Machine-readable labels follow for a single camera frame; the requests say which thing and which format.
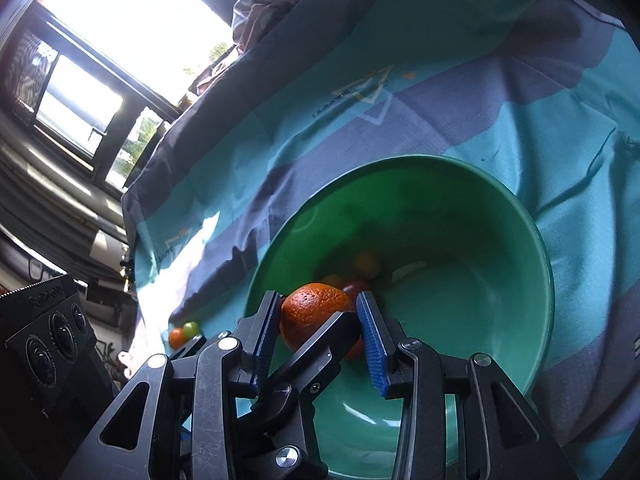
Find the red tomato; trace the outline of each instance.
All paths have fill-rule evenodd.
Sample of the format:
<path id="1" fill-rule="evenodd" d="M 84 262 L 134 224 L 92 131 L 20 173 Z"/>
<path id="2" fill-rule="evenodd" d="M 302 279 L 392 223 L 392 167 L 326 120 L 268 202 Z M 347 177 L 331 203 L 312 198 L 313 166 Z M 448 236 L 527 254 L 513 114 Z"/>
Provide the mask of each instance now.
<path id="1" fill-rule="evenodd" d="M 184 330 L 181 328 L 174 328 L 173 330 L 171 330 L 171 332 L 169 332 L 169 346 L 173 350 L 177 350 L 188 340 L 189 338 L 184 335 Z"/>
<path id="2" fill-rule="evenodd" d="M 344 282 L 342 291 L 351 298 L 353 305 L 355 306 L 356 298 L 363 290 L 371 290 L 371 286 L 368 282 L 361 278 L 355 278 L 354 280 L 348 280 Z"/>

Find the sky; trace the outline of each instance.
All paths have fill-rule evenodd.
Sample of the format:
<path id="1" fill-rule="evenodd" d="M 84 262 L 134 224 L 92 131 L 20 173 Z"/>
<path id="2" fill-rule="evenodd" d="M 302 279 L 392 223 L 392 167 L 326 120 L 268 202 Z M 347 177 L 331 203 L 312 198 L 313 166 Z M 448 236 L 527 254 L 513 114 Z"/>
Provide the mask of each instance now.
<path id="1" fill-rule="evenodd" d="M 63 23 L 176 104 L 230 27 L 200 0 L 39 0 Z"/>

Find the blue gripper pad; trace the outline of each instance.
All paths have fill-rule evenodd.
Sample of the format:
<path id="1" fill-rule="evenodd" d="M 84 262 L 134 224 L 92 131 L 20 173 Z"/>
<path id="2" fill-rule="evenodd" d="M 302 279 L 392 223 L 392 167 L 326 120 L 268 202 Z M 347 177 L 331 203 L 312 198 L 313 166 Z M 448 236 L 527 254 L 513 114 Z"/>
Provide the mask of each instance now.
<path id="1" fill-rule="evenodd" d="M 380 329 L 386 331 L 387 328 L 382 320 L 382 315 L 380 315 L 373 294 L 361 292 L 358 295 L 356 298 L 356 312 L 362 325 L 362 342 L 364 343 L 364 352 L 371 382 L 379 391 L 380 396 L 386 397 L 390 380 L 386 370 L 385 345 Z"/>

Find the blue tablecloth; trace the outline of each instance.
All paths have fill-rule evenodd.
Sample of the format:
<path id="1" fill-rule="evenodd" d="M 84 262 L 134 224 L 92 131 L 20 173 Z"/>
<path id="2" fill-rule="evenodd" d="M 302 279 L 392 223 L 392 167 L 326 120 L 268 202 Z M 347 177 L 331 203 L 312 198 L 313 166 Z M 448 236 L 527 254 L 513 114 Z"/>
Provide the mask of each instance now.
<path id="1" fill-rule="evenodd" d="M 170 316 L 233 328 L 270 240 L 340 174 L 460 158 L 543 235 L 556 317 L 532 397 L 599 478 L 640 413 L 639 81 L 622 25 L 580 0 L 302 0 L 124 197 L 146 337 Z"/>

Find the bowl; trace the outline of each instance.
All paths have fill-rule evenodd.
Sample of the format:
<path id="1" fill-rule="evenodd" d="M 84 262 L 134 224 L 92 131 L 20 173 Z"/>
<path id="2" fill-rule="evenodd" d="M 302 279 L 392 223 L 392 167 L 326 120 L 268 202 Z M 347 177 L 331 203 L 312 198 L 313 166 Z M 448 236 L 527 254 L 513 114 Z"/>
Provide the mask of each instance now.
<path id="1" fill-rule="evenodd" d="M 348 277 L 373 251 L 383 313 L 441 354 L 485 352 L 526 392 L 548 345 L 551 266 L 517 198 L 474 166 L 441 156 L 379 160 L 332 181 L 283 225 L 258 266 L 245 314 L 266 290 L 289 294 L 328 274 Z M 290 351 L 278 340 L 272 367 Z M 339 478 L 390 478 L 401 401 L 384 400 L 364 358 L 316 399 L 322 460 Z M 447 463 L 457 459 L 455 403 L 446 399 Z"/>

